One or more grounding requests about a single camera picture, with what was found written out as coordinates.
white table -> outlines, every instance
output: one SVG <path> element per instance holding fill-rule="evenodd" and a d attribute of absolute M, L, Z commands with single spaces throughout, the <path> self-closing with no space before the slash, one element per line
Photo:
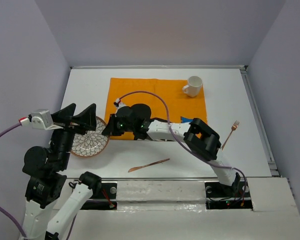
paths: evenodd
<path fill-rule="evenodd" d="M 104 119 L 111 78 L 186 80 L 190 76 L 203 79 L 208 124 L 219 133 L 222 143 L 235 120 L 240 121 L 224 149 L 232 166 L 247 177 L 271 177 L 269 159 L 239 69 L 72 69 L 62 107 L 76 103 L 79 113 L 96 103 L 96 114 Z M 166 158 L 171 160 L 128 173 L 132 167 Z M 106 149 L 95 157 L 82 159 L 71 155 L 64 171 L 68 178 L 78 178 L 85 171 L 115 179 L 216 177 L 208 165 L 188 154 L 178 143 L 156 141 L 110 140 Z"/>

white mug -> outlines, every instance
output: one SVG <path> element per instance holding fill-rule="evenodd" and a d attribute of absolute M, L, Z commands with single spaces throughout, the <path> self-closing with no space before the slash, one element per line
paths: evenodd
<path fill-rule="evenodd" d="M 182 91 L 189 97 L 194 98 L 200 93 L 202 88 L 202 79 L 198 76 L 191 76 L 188 78 L 187 85 L 182 88 Z"/>

patterned plate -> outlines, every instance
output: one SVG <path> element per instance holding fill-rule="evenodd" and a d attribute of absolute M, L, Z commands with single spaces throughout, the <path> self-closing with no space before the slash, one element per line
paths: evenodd
<path fill-rule="evenodd" d="M 96 116 L 95 131 L 88 131 L 85 135 L 74 136 L 71 153 L 77 157 L 88 158 L 101 153 L 109 142 L 109 137 L 101 133 L 106 127 L 105 121 Z"/>

fork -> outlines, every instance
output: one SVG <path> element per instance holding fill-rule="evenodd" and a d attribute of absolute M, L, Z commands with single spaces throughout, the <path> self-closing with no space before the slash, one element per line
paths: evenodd
<path fill-rule="evenodd" d="M 237 120 L 237 121 L 235 121 L 234 124 L 232 125 L 232 127 L 231 127 L 231 132 L 229 133 L 229 136 L 226 138 L 225 142 L 223 143 L 223 145 L 222 145 L 222 147 L 221 147 L 222 150 L 225 148 L 225 145 L 226 145 L 227 141 L 229 140 L 229 138 L 230 138 L 232 132 L 235 131 L 235 130 L 238 128 L 239 123 L 240 123 L 240 122 Z"/>

screw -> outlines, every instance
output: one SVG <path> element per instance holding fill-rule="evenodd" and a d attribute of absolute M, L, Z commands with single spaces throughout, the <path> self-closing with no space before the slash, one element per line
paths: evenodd
<path fill-rule="evenodd" d="M 207 187 L 205 188 L 205 191 L 206 191 L 208 194 L 212 193 L 212 187 L 211 187 L 211 186 L 207 186 Z"/>
<path fill-rule="evenodd" d="M 117 193 L 117 189 L 113 186 L 110 188 L 110 193 L 111 194 L 116 194 Z"/>
<path fill-rule="evenodd" d="M 249 189 L 248 186 L 246 186 L 246 188 L 245 188 L 245 186 L 243 186 L 243 187 L 242 187 L 242 190 L 244 190 L 244 189 L 245 189 L 245 192 L 246 192 L 246 193 L 248 193 L 248 192 L 250 191 L 250 189 Z"/>

